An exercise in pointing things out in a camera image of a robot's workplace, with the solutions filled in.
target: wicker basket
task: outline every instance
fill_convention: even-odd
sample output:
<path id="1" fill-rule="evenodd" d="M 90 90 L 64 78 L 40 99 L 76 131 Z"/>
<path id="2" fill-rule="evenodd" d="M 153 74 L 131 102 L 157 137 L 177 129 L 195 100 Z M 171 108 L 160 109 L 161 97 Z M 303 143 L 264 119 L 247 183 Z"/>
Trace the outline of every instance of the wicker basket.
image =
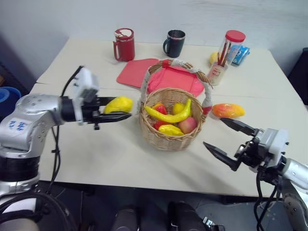
<path id="1" fill-rule="evenodd" d="M 175 88 L 164 88 L 153 91 L 147 96 L 148 82 L 150 80 L 151 74 L 155 73 L 162 67 L 167 66 L 181 66 L 191 73 L 195 73 L 198 79 L 205 86 L 206 98 L 201 106 L 199 101 L 190 93 Z M 165 151 L 179 151 L 187 148 L 187 146 L 194 140 L 197 134 L 201 131 L 202 124 L 205 121 L 207 112 L 212 107 L 211 102 L 211 86 L 206 78 L 205 74 L 199 69 L 193 67 L 189 63 L 185 63 L 180 60 L 164 60 L 151 66 L 143 80 L 141 87 L 141 99 L 140 99 L 140 126 L 142 130 L 143 137 L 154 147 Z M 157 102 L 161 102 L 166 106 L 169 114 L 172 113 L 172 108 L 175 103 L 186 103 L 187 99 L 192 100 L 191 110 L 192 116 L 198 122 L 197 128 L 191 133 L 185 134 L 183 136 L 168 136 L 164 133 L 157 131 L 153 128 L 153 124 L 156 123 L 156 119 L 152 118 L 144 109 L 145 106 L 153 107 Z"/>

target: white wall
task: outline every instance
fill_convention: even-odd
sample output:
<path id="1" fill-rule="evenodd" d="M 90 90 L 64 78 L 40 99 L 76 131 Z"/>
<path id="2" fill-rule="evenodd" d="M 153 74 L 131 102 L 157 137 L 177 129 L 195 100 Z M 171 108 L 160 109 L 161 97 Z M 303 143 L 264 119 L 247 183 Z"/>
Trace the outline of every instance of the white wall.
<path id="1" fill-rule="evenodd" d="M 271 50 L 288 74 L 308 46 L 307 2 L 0 0 L 0 39 L 38 78 L 69 36 L 112 40 L 115 29 L 130 27 L 136 41 L 162 43 L 168 30 L 180 28 L 186 44 L 219 46 L 228 29 L 238 29 L 247 46 Z"/>

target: blue bucket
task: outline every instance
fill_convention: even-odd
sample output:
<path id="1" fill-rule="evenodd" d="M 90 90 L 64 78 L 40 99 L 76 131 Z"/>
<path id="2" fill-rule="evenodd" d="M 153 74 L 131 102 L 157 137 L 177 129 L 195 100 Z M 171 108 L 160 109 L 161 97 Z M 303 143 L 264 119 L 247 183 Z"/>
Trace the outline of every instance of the blue bucket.
<path id="1" fill-rule="evenodd" d="M 0 88 L 0 121 L 14 111 L 16 102 L 20 98 L 21 93 L 16 88 Z"/>

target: white table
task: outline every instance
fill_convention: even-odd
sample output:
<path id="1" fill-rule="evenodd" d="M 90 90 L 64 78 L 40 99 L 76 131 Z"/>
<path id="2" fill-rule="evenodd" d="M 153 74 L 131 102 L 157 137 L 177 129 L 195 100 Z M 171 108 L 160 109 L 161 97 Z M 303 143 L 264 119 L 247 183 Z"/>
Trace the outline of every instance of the white table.
<path id="1" fill-rule="evenodd" d="M 38 82 L 44 84 L 37 83 L 31 93 L 60 94 L 67 78 L 80 64 L 85 64 L 100 77 L 100 96 L 124 95 L 132 98 L 136 106 L 140 92 L 116 82 L 125 63 L 113 61 L 110 47 L 110 42 L 70 39 L 39 78 Z M 136 58 L 165 59 L 160 47 L 161 44 L 137 43 Z M 193 64 L 196 61 L 196 66 L 204 64 L 201 68 L 207 72 L 206 57 L 214 50 L 212 47 L 187 46 L 181 58 L 199 57 L 199 62 L 196 58 L 187 60 Z M 268 84 L 261 84 L 265 80 L 262 76 L 260 81 L 253 81 L 243 74 L 249 70 L 250 77 L 256 76 L 261 66 L 258 62 L 268 63 L 262 73 L 275 73 L 268 79 Z M 231 66 L 228 72 L 224 83 L 213 91 L 214 103 L 240 104 L 246 110 L 246 115 L 240 120 L 255 128 L 288 129 L 290 145 L 286 156 L 308 163 L 307 110 L 269 51 L 253 50 L 242 66 Z M 166 153 L 156 150 L 141 137 L 137 115 L 125 121 L 101 124 L 99 131 L 94 131 L 92 125 L 80 127 L 76 123 L 67 123 L 61 129 L 62 165 L 57 181 L 256 196 L 256 175 L 247 166 L 241 165 L 237 172 L 233 172 L 215 159 L 202 144 L 206 141 L 233 156 L 239 145 L 249 139 L 210 115 L 187 150 Z M 53 148 L 53 139 L 49 134 L 39 167 L 42 180 L 51 178 L 53 154 L 50 151 Z M 264 195 L 269 196 L 272 187 L 264 184 L 262 188 Z"/>

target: red cup lid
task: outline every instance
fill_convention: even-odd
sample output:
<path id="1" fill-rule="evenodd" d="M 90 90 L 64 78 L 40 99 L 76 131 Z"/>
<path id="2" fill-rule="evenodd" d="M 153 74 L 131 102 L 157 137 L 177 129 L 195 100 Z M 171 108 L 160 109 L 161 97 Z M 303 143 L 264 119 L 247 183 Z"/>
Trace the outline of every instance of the red cup lid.
<path id="1" fill-rule="evenodd" d="M 120 28 L 115 31 L 115 37 L 120 40 L 127 40 L 134 37 L 134 31 L 129 28 Z"/>
<path id="2" fill-rule="evenodd" d="M 232 42 L 243 42 L 246 35 L 238 30 L 228 30 L 226 33 L 226 39 Z"/>

